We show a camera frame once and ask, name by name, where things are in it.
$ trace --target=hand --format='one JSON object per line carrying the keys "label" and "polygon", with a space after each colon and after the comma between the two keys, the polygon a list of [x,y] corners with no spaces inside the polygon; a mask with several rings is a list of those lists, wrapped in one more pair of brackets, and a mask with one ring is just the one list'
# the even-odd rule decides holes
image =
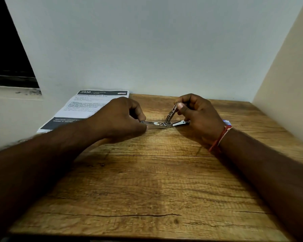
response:
{"label": "hand", "polygon": [[111,100],[87,119],[93,129],[102,131],[107,142],[121,142],[146,132],[146,120],[139,103],[126,97]]}
{"label": "hand", "polygon": [[190,126],[197,130],[203,140],[212,144],[217,140],[226,124],[210,101],[194,94],[186,94],[177,98],[178,114],[185,116],[185,121],[190,120]]}

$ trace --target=paper sheet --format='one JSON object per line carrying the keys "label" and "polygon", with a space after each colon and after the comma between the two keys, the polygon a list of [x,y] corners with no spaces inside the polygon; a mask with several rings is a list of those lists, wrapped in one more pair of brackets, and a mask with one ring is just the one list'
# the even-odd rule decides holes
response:
{"label": "paper sheet", "polygon": [[129,91],[81,90],[40,127],[37,133],[46,133],[61,125],[88,118],[118,97],[129,97]]}

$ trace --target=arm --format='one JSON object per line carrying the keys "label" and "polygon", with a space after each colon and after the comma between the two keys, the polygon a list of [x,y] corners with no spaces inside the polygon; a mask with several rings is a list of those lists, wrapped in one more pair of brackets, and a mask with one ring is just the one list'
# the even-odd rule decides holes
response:
{"label": "arm", "polygon": [[[212,144],[225,124],[211,103],[197,95],[179,97],[179,114]],[[303,240],[303,164],[280,154],[250,136],[231,129],[219,148],[244,173],[287,229]]]}
{"label": "arm", "polygon": [[140,105],[124,97],[113,99],[88,119],[0,151],[0,233],[20,216],[67,170],[88,146],[135,137],[146,131]]}

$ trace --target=wrist band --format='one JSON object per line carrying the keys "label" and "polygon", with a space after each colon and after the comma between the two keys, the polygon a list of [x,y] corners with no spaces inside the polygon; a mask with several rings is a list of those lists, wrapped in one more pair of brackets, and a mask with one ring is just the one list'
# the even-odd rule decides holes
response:
{"label": "wrist band", "polygon": [[220,134],[219,138],[217,140],[215,140],[212,144],[212,146],[209,148],[209,152],[211,152],[213,150],[213,148],[215,146],[219,146],[222,138],[227,134],[227,132],[232,129],[232,126],[225,126],[225,128],[223,129],[222,133]]}

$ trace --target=wood grain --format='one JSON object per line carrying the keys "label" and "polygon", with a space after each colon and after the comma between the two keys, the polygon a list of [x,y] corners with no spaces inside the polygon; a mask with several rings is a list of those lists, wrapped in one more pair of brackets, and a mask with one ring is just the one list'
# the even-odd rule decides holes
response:
{"label": "wood grain", "polygon": [[[133,94],[148,120],[164,120],[173,97]],[[249,102],[211,100],[221,117],[303,162],[303,143]],[[174,120],[182,119],[176,115]],[[150,130],[114,145],[93,145],[10,229],[14,234],[230,241],[292,237],[223,156],[190,127]]]}

